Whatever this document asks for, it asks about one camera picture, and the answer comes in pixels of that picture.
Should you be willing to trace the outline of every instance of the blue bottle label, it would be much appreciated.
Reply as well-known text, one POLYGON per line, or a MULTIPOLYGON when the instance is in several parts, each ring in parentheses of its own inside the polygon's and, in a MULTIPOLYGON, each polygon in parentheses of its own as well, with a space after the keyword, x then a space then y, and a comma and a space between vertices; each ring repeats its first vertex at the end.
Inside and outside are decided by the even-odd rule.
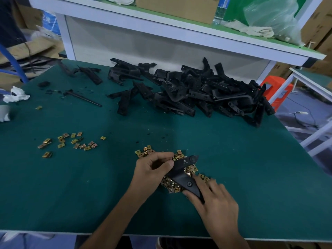
POLYGON ((219 0, 218 7, 227 8, 230 0, 219 0))

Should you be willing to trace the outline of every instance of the water bottle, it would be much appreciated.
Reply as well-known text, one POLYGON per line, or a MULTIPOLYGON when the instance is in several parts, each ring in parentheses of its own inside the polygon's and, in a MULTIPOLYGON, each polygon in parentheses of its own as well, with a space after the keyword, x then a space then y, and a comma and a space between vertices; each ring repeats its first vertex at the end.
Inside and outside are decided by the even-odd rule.
POLYGON ((219 0, 217 11, 215 12, 213 24, 218 25, 222 22, 230 0, 219 0))

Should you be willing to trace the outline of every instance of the blue floor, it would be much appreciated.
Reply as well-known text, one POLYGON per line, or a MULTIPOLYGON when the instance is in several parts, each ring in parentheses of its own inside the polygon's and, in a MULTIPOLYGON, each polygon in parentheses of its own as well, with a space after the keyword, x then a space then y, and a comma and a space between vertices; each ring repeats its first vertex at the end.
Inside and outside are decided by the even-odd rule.
MULTIPOLYGON (((332 117, 332 105, 321 102, 320 100, 312 97, 305 91, 298 90, 297 93, 291 93, 288 95, 288 98, 284 101, 284 103, 279 107, 277 111, 277 117, 285 126, 291 127, 300 127, 305 128, 299 125, 295 121, 295 117, 293 114, 285 114, 283 113, 294 113, 297 111, 308 112, 308 115, 298 114, 298 120, 315 124, 318 126, 322 126, 326 123, 326 120, 332 117)), ((295 133, 291 132, 291 134, 300 142, 307 138, 308 134, 295 133)), ((324 141, 326 137, 322 137, 321 140, 317 140, 308 146, 309 149, 314 148, 319 145, 322 141, 324 141)), ((332 175, 332 149, 328 148, 315 157, 313 159, 316 161, 318 166, 320 166, 326 173, 332 175)), ((13 240, 8 242, 0 242, 0 249, 73 249, 75 244, 75 235, 56 235, 52 239, 45 240, 41 238, 37 238, 31 235, 26 235, 26 247, 24 247, 23 235, 15 237, 13 240)), ((133 236, 131 237, 133 249, 154 249, 156 243, 156 237, 141 237, 141 236, 133 236)))

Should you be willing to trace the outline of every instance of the white plastic bag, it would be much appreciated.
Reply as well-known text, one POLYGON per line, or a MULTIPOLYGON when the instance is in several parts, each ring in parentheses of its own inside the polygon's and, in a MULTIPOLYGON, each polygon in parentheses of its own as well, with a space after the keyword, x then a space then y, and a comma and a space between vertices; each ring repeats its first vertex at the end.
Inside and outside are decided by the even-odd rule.
POLYGON ((294 18, 297 10, 296 0, 255 0, 243 9, 250 26, 270 26, 279 40, 302 47, 301 28, 294 18))

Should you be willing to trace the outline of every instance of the orange plastic stool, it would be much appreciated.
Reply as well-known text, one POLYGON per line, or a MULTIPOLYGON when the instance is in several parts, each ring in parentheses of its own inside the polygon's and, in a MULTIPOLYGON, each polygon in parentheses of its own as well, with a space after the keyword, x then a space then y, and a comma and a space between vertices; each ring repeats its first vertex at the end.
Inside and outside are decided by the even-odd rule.
MULTIPOLYGON (((278 91, 278 89, 281 87, 281 85, 285 82, 286 80, 281 78, 281 77, 276 77, 276 76, 268 76, 264 79, 264 81, 261 83, 261 86, 264 83, 268 83, 271 85, 269 89, 267 89, 264 92, 264 96, 266 97, 267 100, 271 99, 271 97, 278 91)), ((285 91, 286 93, 281 97, 281 98, 276 98, 275 101, 272 102, 271 106, 274 108, 275 111, 278 110, 280 105, 284 102, 284 100, 287 98, 288 94, 293 89, 293 85, 289 84, 286 88, 285 91)))

